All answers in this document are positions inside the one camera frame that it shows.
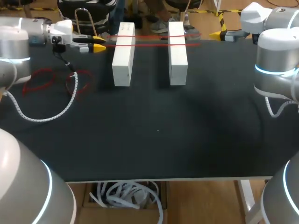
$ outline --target table leg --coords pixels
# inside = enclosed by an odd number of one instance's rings
[[[239,180],[238,186],[243,203],[246,224],[258,224],[262,220],[261,204],[255,203],[250,181]]]
[[[216,7],[216,15],[217,15],[217,13],[220,10],[221,0],[214,0],[214,4],[215,4],[215,7]]]

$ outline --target person's foot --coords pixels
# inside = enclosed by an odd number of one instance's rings
[[[171,17],[168,22],[164,22],[163,20],[159,20],[158,22],[155,22],[151,24],[150,30],[153,33],[160,34],[160,33],[165,33],[168,32],[168,23],[169,22],[176,22],[177,20],[173,17]]]

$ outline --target yellow black hazard tape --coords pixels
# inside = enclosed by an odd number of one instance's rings
[[[0,7],[0,10],[21,11],[22,7]],[[58,11],[57,8],[30,8],[31,11]]]
[[[224,18],[223,18],[223,13],[238,13],[239,16],[241,16],[242,10],[238,10],[238,9],[231,9],[231,10],[220,10],[218,11],[218,13],[216,13],[213,10],[197,10],[197,9],[192,9],[192,10],[188,10],[189,13],[213,13],[215,14],[218,18],[219,18],[219,22],[221,25],[221,29],[222,31],[227,31],[227,27],[224,23]]]
[[[226,25],[225,25],[224,19],[223,19],[223,13],[219,12],[218,13],[218,18],[219,18],[219,22],[220,22],[220,26],[221,26],[222,31],[227,31]]]

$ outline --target red string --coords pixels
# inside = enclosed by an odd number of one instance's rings
[[[136,37],[136,38],[169,38],[169,37],[185,37],[185,36],[200,36],[201,34],[185,34],[185,35],[177,35],[177,36],[157,36],[157,35],[135,35],[135,36],[129,36],[129,35],[109,35],[110,37]]]
[[[40,86],[37,86],[37,87],[31,87],[31,88],[28,88],[27,85],[28,85],[28,83],[31,81],[31,79],[32,79],[33,77],[37,76],[38,74],[40,74],[41,72],[52,72],[52,74],[53,74],[53,78],[52,78],[49,82],[47,82],[46,84],[44,84],[44,85],[40,85]],[[27,82],[25,82],[25,84],[24,84],[24,86],[23,86],[23,91],[22,91],[23,96],[25,96],[26,93],[28,93],[28,92],[30,92],[30,91],[41,90],[41,89],[44,89],[44,88],[46,88],[46,87],[52,85],[52,84],[54,83],[54,81],[55,81],[55,78],[56,78],[56,74],[55,74],[55,72],[53,72],[52,69],[39,69],[39,70],[33,72],[33,73],[31,74],[31,79],[28,80]]]
[[[136,46],[136,47],[165,47],[165,46],[199,46],[199,43],[186,43],[186,44],[167,44],[167,43],[143,43],[143,44],[123,44],[123,45],[116,45],[116,44],[107,44],[104,45],[105,47],[124,47],[124,46]]]
[[[71,81],[71,76],[72,76],[73,74],[74,74],[74,73],[69,74],[68,77],[67,77],[67,79],[66,79],[66,81],[65,81],[65,87],[66,87],[66,89],[67,89],[67,91],[68,91],[68,93],[69,93],[70,95],[73,94],[73,91],[70,90],[70,88],[68,87],[68,84],[67,84],[67,83]],[[90,72],[87,71],[87,70],[78,70],[78,71],[77,71],[77,74],[78,74],[78,75],[83,75],[83,74],[85,74],[85,75],[88,75],[88,77],[90,77],[91,80],[93,79],[93,75],[92,75],[92,73],[90,73]],[[83,93],[84,91],[86,91],[86,90],[88,89],[88,87],[90,86],[90,83],[85,84],[85,85],[83,86],[82,89],[80,89],[80,90],[77,91],[76,99],[78,99],[79,94]]]

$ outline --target cardboard box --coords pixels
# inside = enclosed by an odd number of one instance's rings
[[[168,182],[156,182],[159,187],[159,197],[162,204],[162,208],[167,209],[167,185]],[[103,209],[99,204],[97,204],[90,196],[90,192],[94,192],[97,188],[97,183],[88,183],[86,186],[85,197],[83,202],[84,208],[99,208]],[[146,209],[155,209],[157,210],[157,204],[152,204]]]
[[[153,209],[82,208],[78,224],[157,224],[159,211]],[[163,224],[167,224],[164,210]]]

